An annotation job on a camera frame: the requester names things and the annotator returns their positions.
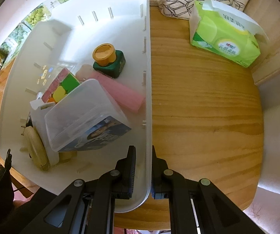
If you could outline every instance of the wooden tabletop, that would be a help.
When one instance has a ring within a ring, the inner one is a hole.
[[[263,152],[263,114],[249,69],[189,43],[189,22],[150,8],[153,144],[185,178],[210,179],[237,206],[254,198]],[[0,106],[11,64],[0,74]],[[31,191],[38,186],[16,170]],[[170,229],[168,200],[151,196],[115,214],[115,226]]]

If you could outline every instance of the label on container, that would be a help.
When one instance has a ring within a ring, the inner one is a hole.
[[[131,130],[130,127],[114,119],[112,116],[108,116],[60,149],[59,152],[100,149],[129,130]]]

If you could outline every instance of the wooden panel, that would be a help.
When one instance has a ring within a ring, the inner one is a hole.
[[[244,12],[254,19],[269,37],[261,44],[261,55],[250,66],[256,85],[280,73],[280,2],[278,0],[250,0]]]
[[[209,178],[245,209],[255,195],[263,153],[263,115],[251,72],[191,46],[187,20],[165,17],[156,7],[150,13],[157,156],[186,178]],[[0,75],[0,104],[9,70]],[[11,174],[37,189],[15,170]],[[168,200],[150,197],[131,212],[115,214],[114,224],[166,230],[169,221]]]

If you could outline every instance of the tissue pack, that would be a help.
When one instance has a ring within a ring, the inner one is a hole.
[[[256,36],[266,42],[262,28],[245,13],[214,1],[195,1],[191,11],[191,45],[206,49],[247,68],[260,55]]]

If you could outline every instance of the white container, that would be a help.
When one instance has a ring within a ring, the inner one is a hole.
[[[44,117],[55,152],[100,149],[131,130],[117,103],[95,79],[81,83]]]
[[[36,84],[42,68],[34,63],[93,64],[92,52],[102,43],[111,43],[124,53],[126,64],[116,79],[146,97],[137,114],[123,110],[132,130],[99,150],[78,151],[77,156],[49,171],[37,168],[21,135],[30,111],[29,102],[40,90]],[[75,179],[98,179],[125,158],[129,145],[136,147],[136,173],[130,200],[116,200],[115,211],[127,212],[148,197],[152,164],[152,101],[149,0],[69,0],[52,11],[51,20],[39,22],[19,52],[4,91],[0,111],[0,155],[10,148],[12,165],[23,176],[59,194]]]

